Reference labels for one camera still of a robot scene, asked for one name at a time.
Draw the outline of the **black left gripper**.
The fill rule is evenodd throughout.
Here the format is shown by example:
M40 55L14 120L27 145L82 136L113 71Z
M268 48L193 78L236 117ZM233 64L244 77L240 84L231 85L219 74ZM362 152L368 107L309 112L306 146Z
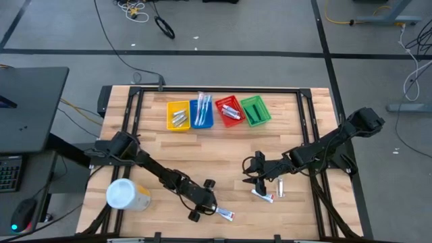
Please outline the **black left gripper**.
M176 184L175 193L180 197L184 206L190 210L189 220L198 222L202 214L213 215L217 212L218 204L213 191L214 186L215 180L211 179L206 179L203 187L188 179ZM194 203L195 207L188 207L183 198Z

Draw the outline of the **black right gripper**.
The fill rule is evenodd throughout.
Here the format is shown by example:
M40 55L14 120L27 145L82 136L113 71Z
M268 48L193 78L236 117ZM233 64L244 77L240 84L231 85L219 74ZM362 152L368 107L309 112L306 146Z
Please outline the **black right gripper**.
M257 177L243 179L243 182L256 185L255 190L261 196L267 194L265 180L273 181L280 175L292 171L292 162L288 157L266 161L264 154L260 151L256 151L254 159L255 161L251 161L250 166L244 169L244 173L257 172Z

